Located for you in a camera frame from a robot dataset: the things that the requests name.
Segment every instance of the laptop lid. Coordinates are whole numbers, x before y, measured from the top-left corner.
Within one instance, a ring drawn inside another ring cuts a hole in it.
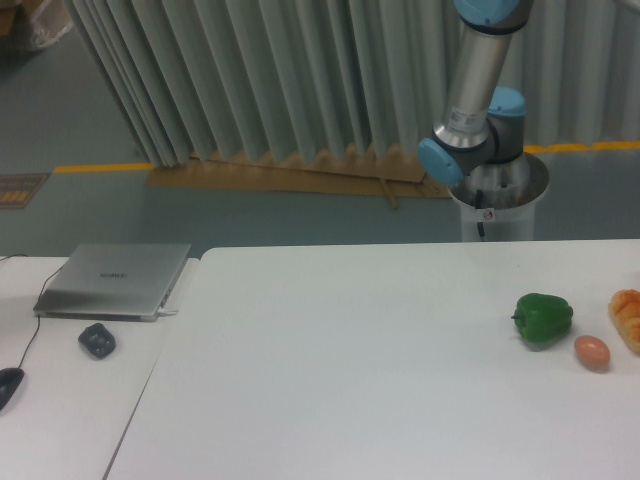
[[[188,244],[83,244],[34,312],[71,318],[155,317],[186,262]]]

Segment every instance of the croissant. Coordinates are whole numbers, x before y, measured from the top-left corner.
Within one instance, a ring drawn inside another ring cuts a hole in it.
[[[635,353],[640,353],[640,292],[617,292],[611,298],[609,314],[627,346]]]

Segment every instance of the yellow floor line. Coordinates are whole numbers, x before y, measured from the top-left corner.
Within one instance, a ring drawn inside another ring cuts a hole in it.
[[[150,163],[113,163],[109,165],[71,165],[56,167],[53,173],[98,173],[98,172],[133,172],[153,170]]]
[[[527,153],[558,153],[558,152],[597,152],[602,150],[635,150],[640,149],[638,142],[599,142],[593,145],[580,143],[559,143],[542,147],[528,145],[524,147]],[[141,170],[153,170],[150,163],[113,163],[108,165],[71,165],[56,167],[53,173],[100,173],[100,172],[134,172]]]
[[[556,153],[556,152],[597,152],[602,150],[634,150],[640,148],[640,142],[599,142],[593,145],[582,145],[581,143],[559,143],[541,147],[529,145],[524,147],[527,153]]]

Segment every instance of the cardboard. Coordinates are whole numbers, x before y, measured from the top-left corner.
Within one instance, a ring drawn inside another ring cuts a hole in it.
[[[353,175],[336,175],[296,169],[270,168],[228,163],[220,160],[190,160],[173,169],[155,169],[147,185],[172,188],[315,192],[340,195],[395,198],[448,198],[446,187],[426,177],[419,182],[402,182]]]
[[[216,152],[208,160],[221,161],[222,158]],[[331,152],[323,149],[311,163],[304,163],[298,152],[292,153],[281,162],[276,162],[269,152],[259,158],[257,162],[253,162],[244,151],[241,151],[231,159],[231,163],[276,169],[339,173],[413,183],[420,183],[424,176],[424,169],[418,162],[417,154],[404,155],[402,147],[398,144],[392,145],[382,158],[376,157],[373,145],[369,146],[366,154],[361,156],[357,154],[355,145],[351,144],[347,147],[343,159],[338,159]]]
[[[34,17],[38,13],[38,9],[47,7],[49,3],[45,0],[22,0],[22,6],[29,17]]]
[[[0,37],[6,37],[11,33],[16,13],[18,13],[18,7],[3,8],[0,10]]]

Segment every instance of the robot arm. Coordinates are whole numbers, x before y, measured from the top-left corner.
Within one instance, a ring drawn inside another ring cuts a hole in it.
[[[522,155],[525,103],[496,89],[511,37],[527,23],[533,0],[454,0],[465,24],[447,107],[419,146],[420,161],[446,185],[488,162]]]

